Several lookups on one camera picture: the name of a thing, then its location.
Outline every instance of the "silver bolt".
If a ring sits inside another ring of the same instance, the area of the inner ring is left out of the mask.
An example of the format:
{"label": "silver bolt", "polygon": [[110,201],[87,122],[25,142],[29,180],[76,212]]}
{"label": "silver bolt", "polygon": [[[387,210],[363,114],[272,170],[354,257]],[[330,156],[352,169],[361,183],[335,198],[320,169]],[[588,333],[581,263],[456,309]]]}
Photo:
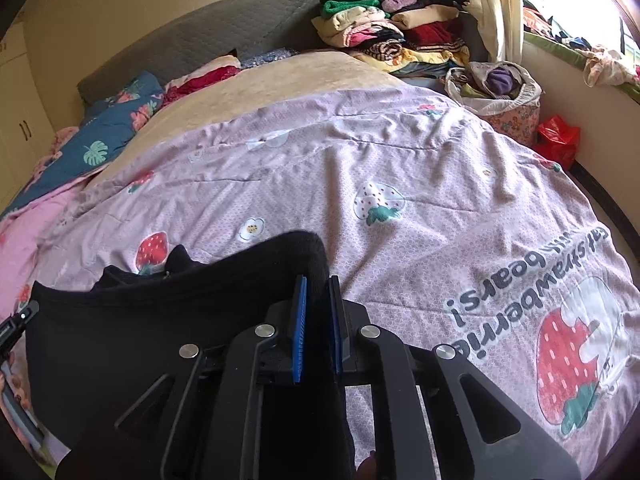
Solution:
{"label": "silver bolt", "polygon": [[365,325],[360,329],[360,333],[367,339],[375,339],[380,335],[380,329],[375,325]]}
{"label": "silver bolt", "polygon": [[456,349],[450,345],[440,345],[436,347],[436,355],[440,359],[453,359],[456,356]]}
{"label": "silver bolt", "polygon": [[182,345],[180,347],[180,350],[178,350],[178,354],[180,354],[180,357],[183,357],[185,359],[193,359],[194,357],[196,357],[196,355],[198,355],[199,352],[200,349],[192,343]]}
{"label": "silver bolt", "polygon": [[255,335],[258,337],[271,337],[275,333],[276,329],[267,323],[255,327]]}

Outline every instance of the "green towel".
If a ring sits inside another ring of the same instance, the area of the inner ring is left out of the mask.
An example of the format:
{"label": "green towel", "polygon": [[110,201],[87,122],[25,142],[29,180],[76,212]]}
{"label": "green towel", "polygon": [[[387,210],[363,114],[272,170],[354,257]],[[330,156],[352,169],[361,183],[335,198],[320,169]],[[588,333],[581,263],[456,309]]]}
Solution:
{"label": "green towel", "polygon": [[[333,0],[327,0],[322,6],[322,17],[328,19],[332,17],[336,12],[351,9],[351,7],[380,8],[380,0],[358,0],[357,2],[335,2]],[[389,16],[390,14],[388,12],[385,12],[385,17],[388,18]]]}

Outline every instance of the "laundry basket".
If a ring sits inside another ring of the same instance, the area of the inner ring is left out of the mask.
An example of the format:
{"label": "laundry basket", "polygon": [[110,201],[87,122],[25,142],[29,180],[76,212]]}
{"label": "laundry basket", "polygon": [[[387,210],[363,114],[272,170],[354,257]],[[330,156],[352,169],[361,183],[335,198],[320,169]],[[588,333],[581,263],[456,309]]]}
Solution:
{"label": "laundry basket", "polygon": [[517,67],[522,74],[524,84],[514,100],[463,97],[454,83],[454,78],[456,74],[465,73],[464,68],[449,70],[445,90],[460,106],[491,124],[496,132],[505,134],[531,148],[536,143],[542,88],[529,75],[529,72],[521,66]]}

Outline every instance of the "window sill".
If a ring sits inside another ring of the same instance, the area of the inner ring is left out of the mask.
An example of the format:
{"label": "window sill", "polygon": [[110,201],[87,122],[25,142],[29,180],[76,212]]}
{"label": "window sill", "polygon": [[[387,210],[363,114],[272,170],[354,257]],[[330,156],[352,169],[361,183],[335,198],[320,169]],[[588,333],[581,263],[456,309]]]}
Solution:
{"label": "window sill", "polygon": [[[567,46],[564,46],[563,44],[556,43],[555,41],[548,40],[547,38],[543,38],[542,36],[539,36],[537,34],[532,34],[531,32],[524,33],[524,41],[533,44],[538,48],[541,48],[542,50],[548,52],[552,56],[557,57],[558,59],[562,59],[564,62],[575,66],[580,71],[584,70],[586,58],[582,54]],[[623,83],[622,85],[618,85],[615,88],[619,89],[621,92],[624,92],[636,103],[640,104],[640,88],[638,86],[632,85],[631,83]]]}

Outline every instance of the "gray quilted headboard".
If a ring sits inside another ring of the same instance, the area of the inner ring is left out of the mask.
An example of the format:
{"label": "gray quilted headboard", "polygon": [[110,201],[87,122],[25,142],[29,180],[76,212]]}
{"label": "gray quilted headboard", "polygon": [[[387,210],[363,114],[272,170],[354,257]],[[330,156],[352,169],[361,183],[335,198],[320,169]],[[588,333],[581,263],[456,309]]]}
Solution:
{"label": "gray quilted headboard", "polygon": [[86,104],[116,94],[143,70],[161,85],[235,50],[245,60],[276,48],[325,45],[311,25],[320,0],[220,0],[129,45],[78,83]]}

